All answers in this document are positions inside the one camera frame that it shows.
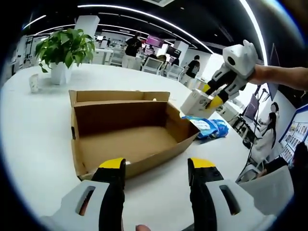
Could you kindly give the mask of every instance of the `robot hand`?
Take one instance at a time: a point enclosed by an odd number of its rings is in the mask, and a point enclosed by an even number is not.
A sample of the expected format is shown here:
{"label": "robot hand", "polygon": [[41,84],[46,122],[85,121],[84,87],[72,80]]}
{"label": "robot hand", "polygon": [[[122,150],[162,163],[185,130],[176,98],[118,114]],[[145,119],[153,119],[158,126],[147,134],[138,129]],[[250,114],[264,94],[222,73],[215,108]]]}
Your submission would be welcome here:
{"label": "robot hand", "polygon": [[249,77],[255,71],[257,63],[257,51],[254,45],[247,40],[244,45],[237,44],[226,47],[222,51],[224,63],[221,68],[214,73],[212,79],[204,86],[203,92],[212,94],[219,87],[227,86],[210,101],[206,108],[217,108],[229,99],[234,99],[239,95],[239,90],[244,90]]}

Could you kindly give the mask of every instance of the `white chair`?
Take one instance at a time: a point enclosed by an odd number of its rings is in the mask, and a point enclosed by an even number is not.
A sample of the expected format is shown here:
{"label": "white chair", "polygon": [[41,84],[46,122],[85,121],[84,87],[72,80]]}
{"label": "white chair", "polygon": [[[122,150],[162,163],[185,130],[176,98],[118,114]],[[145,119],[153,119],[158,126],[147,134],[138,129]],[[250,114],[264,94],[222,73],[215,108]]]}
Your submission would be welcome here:
{"label": "white chair", "polygon": [[254,165],[247,165],[243,172],[237,178],[236,183],[242,181],[243,179],[245,179],[244,181],[253,180],[260,172],[261,171],[257,169]]}
{"label": "white chair", "polygon": [[124,57],[125,53],[120,51],[115,51],[110,57],[110,65],[112,66],[122,66],[122,59]]}
{"label": "white chair", "polygon": [[239,185],[253,196],[255,207],[264,215],[279,215],[294,194],[292,179],[287,166]]}
{"label": "white chair", "polygon": [[171,66],[170,70],[167,72],[167,78],[179,81],[180,75],[183,71],[184,71],[183,67],[174,64],[173,66]]}
{"label": "white chair", "polygon": [[153,58],[148,58],[145,64],[142,67],[141,71],[148,72],[151,74],[158,75],[160,67],[163,65],[163,61],[153,59]]}

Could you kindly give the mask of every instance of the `open cardboard box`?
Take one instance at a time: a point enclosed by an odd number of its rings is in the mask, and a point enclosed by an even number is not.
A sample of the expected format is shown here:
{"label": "open cardboard box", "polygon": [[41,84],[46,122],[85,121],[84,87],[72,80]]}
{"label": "open cardboard box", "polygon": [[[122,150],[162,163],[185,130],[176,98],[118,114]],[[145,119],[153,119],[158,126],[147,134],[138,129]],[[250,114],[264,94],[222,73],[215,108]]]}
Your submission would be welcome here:
{"label": "open cardboard box", "polygon": [[185,151],[199,133],[168,103],[169,92],[70,91],[76,174],[91,179],[106,160],[126,159],[126,178]]}

